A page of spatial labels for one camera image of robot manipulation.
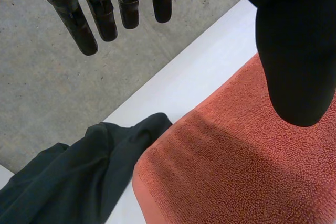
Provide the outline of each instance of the concrete floor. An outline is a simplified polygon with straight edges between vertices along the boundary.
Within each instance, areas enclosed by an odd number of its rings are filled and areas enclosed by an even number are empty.
[[[80,0],[99,46],[87,57],[46,0],[0,0],[0,164],[17,172],[80,139],[238,1],[174,0],[172,20],[158,24],[141,0],[139,27],[125,30],[112,0],[119,36],[103,42]]]

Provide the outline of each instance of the white surface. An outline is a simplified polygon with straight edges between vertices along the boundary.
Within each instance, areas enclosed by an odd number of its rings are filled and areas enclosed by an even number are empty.
[[[156,112],[164,112],[176,122],[256,54],[255,16],[256,8],[241,0],[105,122],[133,126]],[[115,223],[145,223],[131,184],[107,221]]]
[[[3,188],[9,179],[13,176],[13,173],[0,165],[0,189]]]

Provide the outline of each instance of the black fingertip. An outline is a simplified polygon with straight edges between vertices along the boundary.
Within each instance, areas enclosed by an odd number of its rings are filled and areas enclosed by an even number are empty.
[[[159,23],[166,23],[172,17],[172,0],[153,0],[155,19]]]
[[[139,2],[125,4],[120,3],[122,24],[126,29],[135,29],[139,25]]]

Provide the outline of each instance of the dark green fabric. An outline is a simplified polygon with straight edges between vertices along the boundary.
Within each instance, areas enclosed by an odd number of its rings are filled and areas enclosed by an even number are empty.
[[[0,223],[104,223],[140,155],[170,126],[162,113],[131,128],[100,123],[71,147],[42,151],[0,191]]]

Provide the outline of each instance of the orange towel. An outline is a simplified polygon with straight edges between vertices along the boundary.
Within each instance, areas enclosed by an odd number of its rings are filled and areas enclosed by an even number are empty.
[[[284,122],[254,56],[141,156],[133,189],[148,224],[333,223],[336,100]]]

